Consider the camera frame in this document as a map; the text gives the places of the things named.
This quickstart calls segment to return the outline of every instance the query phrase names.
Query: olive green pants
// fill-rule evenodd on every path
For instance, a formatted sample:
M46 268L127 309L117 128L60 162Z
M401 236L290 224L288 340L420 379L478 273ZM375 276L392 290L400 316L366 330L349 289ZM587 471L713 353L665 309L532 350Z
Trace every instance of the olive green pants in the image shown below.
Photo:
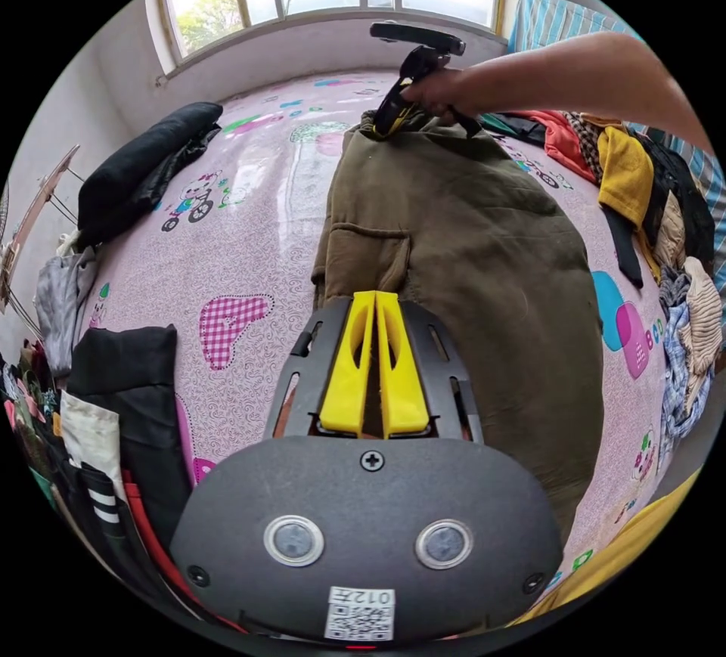
M366 113L345 136L312 281L316 308L382 290L443 322L485 443L539 479L564 543L602 436L602 323L585 244L541 186L486 133L419 115L378 141Z

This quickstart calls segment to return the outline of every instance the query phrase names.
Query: qr code sticker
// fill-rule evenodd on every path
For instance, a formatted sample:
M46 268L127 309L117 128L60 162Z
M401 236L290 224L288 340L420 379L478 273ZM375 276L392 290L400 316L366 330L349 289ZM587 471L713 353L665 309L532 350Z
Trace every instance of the qr code sticker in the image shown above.
M393 639L396 597L392 589L333 587L328 598L325 637L348 642Z

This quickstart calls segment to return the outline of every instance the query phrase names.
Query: gray cloth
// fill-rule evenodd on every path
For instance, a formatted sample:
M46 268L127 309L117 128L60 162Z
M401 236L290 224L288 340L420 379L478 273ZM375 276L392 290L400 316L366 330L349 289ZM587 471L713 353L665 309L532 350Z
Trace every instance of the gray cloth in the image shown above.
M682 269L677 271L670 266L663 266L660 270L660 305L668 314L671 307L677 307L686 301L686 294L690 287L690 277Z
M54 256L40 270L36 312L53 377L70 374L76 319L93 286L97 266L89 246L80 254Z

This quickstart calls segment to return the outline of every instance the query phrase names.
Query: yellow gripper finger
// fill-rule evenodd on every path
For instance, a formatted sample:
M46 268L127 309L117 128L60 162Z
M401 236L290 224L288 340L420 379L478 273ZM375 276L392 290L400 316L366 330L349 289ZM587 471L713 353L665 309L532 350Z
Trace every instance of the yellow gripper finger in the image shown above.
M375 292L356 292L353 296L320 411L320 424L326 430L361 436L368 373L371 369L375 302ZM355 354L358 351L361 356L356 363Z
M422 432L429 414L398 295L376 292L376 316L383 437Z

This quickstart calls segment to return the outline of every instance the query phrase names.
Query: striped fabric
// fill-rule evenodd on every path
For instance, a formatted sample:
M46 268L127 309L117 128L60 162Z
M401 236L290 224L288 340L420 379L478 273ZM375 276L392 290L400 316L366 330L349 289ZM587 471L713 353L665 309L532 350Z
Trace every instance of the striped fabric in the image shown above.
M574 2L520 0L507 52L534 50L561 39L603 31L621 32L641 39L622 20ZM629 123L628 127L639 132L647 131L646 126L633 123ZM726 181L723 168L714 156L672 135L667 135L662 143L686 161L711 209L715 223L714 280L723 306L721 322L726 349Z

